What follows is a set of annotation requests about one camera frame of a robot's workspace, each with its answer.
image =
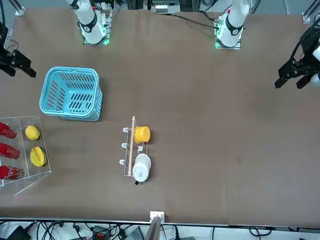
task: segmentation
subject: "yellow lemon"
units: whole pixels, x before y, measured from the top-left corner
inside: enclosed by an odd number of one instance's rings
[[[25,135],[30,140],[37,140],[40,137],[40,132],[35,126],[29,125],[25,129]]]
[[[44,151],[38,146],[31,149],[30,160],[33,165],[36,167],[41,167],[46,163],[46,155]]]

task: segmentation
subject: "metal frame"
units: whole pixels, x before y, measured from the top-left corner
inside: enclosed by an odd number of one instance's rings
[[[86,224],[128,224],[128,225],[150,225],[149,221],[115,221],[115,220],[97,220],[97,219],[83,219],[83,218],[36,218],[36,217],[0,217],[0,221],[10,222],[33,222],[33,221],[63,221],[65,223],[86,223]],[[253,225],[230,225],[230,224],[197,224],[197,223],[182,223],[182,222],[166,222],[162,225],[166,226],[185,226],[185,227],[207,227],[207,228],[232,228],[232,229],[249,229]],[[256,225],[258,230],[265,230],[266,228],[276,228],[277,231],[291,232],[289,228],[297,228],[297,226],[276,226],[276,225]],[[304,233],[319,233],[320,228],[303,228]]]
[[[9,0],[9,2],[16,9],[16,12],[15,12],[16,16],[22,16],[25,14],[26,8],[24,6],[21,6],[18,0]]]
[[[260,3],[261,3],[261,0],[257,0],[256,2],[255,2],[255,4],[253,5],[253,7],[251,8],[251,14],[254,14],[255,12],[256,12],[256,10],[257,10],[257,8],[259,7],[259,5],[260,5]]]
[[[320,0],[314,0],[305,12],[302,13],[302,21],[306,24],[311,22],[310,16],[320,6]]]

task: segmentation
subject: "brown tabletop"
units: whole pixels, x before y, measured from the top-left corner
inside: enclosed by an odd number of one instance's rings
[[[222,50],[210,28],[120,11],[109,46],[84,46],[70,9],[16,17],[13,38],[37,75],[0,72],[0,113],[41,117],[52,173],[1,197],[0,215],[148,221],[164,211],[173,223],[320,227],[320,91],[294,80],[274,87],[307,26],[297,15],[251,14],[245,28],[241,50]],[[98,72],[98,122],[41,113],[54,66]],[[150,178],[139,186],[119,165],[133,115],[152,130]]]

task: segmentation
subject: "blue plastic basket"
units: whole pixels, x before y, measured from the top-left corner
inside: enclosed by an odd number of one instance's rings
[[[56,66],[45,76],[39,105],[46,115],[96,122],[100,117],[102,96],[95,70]]]

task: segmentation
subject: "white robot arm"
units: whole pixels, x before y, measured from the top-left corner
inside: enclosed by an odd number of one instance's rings
[[[90,44],[99,43],[107,34],[106,15],[93,10],[90,0],[66,0],[79,20],[82,35]]]
[[[222,27],[217,36],[221,44],[228,48],[237,45],[249,10],[248,0],[232,0],[230,11],[222,16]]]

